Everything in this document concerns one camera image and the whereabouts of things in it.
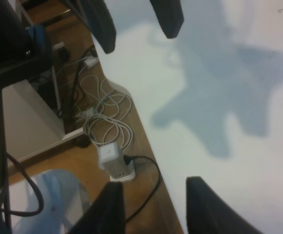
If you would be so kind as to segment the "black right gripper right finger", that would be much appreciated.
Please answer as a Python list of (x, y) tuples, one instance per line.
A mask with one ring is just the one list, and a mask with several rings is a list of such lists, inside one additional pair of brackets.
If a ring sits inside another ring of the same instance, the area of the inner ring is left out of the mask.
[(151, 0), (150, 3), (165, 36), (176, 38), (184, 22), (181, 1)]

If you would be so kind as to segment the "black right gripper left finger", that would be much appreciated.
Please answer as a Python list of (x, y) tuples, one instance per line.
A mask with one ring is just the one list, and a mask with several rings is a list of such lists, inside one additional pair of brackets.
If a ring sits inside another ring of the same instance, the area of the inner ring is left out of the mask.
[(106, 54), (115, 50), (116, 28), (103, 0), (80, 0), (83, 16), (94, 38)]

